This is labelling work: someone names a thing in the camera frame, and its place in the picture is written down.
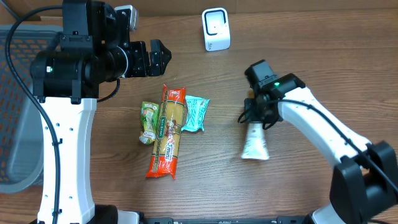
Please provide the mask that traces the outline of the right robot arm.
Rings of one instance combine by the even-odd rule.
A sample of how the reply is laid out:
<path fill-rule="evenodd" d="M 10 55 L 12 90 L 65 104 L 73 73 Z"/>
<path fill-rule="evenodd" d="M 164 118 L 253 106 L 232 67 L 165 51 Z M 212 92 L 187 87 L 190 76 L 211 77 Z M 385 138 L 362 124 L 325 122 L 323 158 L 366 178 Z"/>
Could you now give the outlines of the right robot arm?
<path fill-rule="evenodd" d="M 278 77 L 265 60 L 245 76 L 254 92 L 244 101 L 239 123 L 264 130 L 279 121 L 295 126 L 333 169 L 330 202 L 299 223 L 369 223 L 397 205 L 396 152 L 385 141 L 373 144 L 331 114 L 293 73 Z"/>

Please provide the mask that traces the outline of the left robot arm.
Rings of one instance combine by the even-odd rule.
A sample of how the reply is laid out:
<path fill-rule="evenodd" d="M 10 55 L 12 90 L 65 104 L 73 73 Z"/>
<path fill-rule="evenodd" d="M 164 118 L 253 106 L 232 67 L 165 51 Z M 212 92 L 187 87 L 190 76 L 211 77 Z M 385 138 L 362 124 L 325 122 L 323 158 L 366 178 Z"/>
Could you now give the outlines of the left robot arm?
<path fill-rule="evenodd" d="M 64 1 L 60 50 L 44 50 L 30 66 L 43 109 L 44 182 L 37 223 L 130 223 L 139 212 L 97 205 L 90 182 L 91 129 L 104 82 L 163 75 L 172 55 L 159 40 L 130 40 L 138 23 L 131 6 Z"/>

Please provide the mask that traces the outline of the teal snack packet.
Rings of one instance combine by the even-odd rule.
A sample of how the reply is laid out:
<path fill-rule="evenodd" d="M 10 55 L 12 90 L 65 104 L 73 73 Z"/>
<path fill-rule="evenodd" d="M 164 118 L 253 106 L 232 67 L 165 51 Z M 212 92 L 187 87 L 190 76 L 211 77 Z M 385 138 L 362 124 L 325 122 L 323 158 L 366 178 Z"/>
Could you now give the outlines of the teal snack packet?
<path fill-rule="evenodd" d="M 189 131 L 192 133 L 199 130 L 204 131 L 203 122 L 205 120 L 210 99 L 187 95 L 185 97 L 185 102 L 188 114 L 185 125 L 182 127 L 182 131 Z"/>

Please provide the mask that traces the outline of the orange spaghetti packet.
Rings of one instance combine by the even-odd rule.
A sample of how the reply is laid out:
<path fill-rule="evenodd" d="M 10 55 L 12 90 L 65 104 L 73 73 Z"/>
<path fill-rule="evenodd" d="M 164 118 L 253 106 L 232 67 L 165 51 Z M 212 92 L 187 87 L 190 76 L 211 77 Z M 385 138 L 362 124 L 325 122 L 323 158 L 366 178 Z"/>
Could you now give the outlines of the orange spaghetti packet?
<path fill-rule="evenodd" d="M 154 148 L 147 178 L 175 178 L 182 133 L 186 88 L 163 87 Z"/>

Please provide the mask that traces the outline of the white tube with gold cap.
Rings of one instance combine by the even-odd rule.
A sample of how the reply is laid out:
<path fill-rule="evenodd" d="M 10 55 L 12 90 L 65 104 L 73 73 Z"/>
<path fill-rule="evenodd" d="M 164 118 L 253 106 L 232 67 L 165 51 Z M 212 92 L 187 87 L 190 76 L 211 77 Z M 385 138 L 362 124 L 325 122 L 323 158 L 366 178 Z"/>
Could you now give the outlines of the white tube with gold cap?
<path fill-rule="evenodd" d="M 262 128 L 262 123 L 251 122 L 248 124 L 241 158 L 262 161 L 269 159 L 265 132 Z"/>

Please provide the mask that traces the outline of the green juice pouch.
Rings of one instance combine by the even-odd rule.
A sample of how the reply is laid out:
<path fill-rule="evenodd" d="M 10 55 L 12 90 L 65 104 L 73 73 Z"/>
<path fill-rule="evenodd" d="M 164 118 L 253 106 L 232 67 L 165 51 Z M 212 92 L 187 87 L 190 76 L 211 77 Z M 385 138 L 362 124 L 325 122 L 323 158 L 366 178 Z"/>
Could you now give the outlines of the green juice pouch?
<path fill-rule="evenodd" d="M 156 103 L 143 101 L 141 107 L 141 124 L 143 131 L 139 136 L 140 142 L 152 144 L 156 139 L 159 118 L 159 105 Z"/>

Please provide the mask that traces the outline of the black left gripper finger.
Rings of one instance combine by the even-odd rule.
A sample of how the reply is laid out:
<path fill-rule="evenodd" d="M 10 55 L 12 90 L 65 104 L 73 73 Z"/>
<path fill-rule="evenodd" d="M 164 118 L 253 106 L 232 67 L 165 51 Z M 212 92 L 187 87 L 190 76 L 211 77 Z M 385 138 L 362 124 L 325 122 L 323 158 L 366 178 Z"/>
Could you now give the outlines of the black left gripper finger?
<path fill-rule="evenodd" d="M 166 53 L 150 53 L 150 76 L 158 77 L 165 73 L 170 56 Z"/>
<path fill-rule="evenodd" d="M 151 40 L 150 47 L 149 56 L 151 62 L 170 62 L 172 53 L 159 39 Z"/>

